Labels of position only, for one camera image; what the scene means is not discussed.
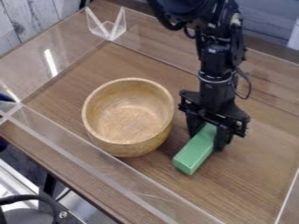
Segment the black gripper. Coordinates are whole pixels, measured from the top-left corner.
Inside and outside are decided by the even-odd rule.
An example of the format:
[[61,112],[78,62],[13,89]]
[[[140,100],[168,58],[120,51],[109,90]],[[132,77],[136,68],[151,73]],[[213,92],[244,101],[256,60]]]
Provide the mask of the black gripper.
[[216,127],[213,150],[220,152],[233,136],[247,134],[249,115],[235,103],[239,79],[209,82],[200,80],[200,91],[181,90],[179,110],[185,114],[189,137],[193,137],[205,124]]

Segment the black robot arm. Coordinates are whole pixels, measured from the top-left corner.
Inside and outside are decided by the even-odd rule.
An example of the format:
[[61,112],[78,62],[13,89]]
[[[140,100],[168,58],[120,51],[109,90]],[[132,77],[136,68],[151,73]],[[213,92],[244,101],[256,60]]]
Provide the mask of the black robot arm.
[[193,136],[208,123],[216,127],[212,149],[221,151],[232,137],[247,132],[249,115],[235,100],[247,99],[237,92],[239,79],[248,75],[239,65],[247,59],[243,16],[236,0],[147,0],[165,29],[183,31],[196,44],[200,61],[197,92],[179,92],[179,110],[185,113]]

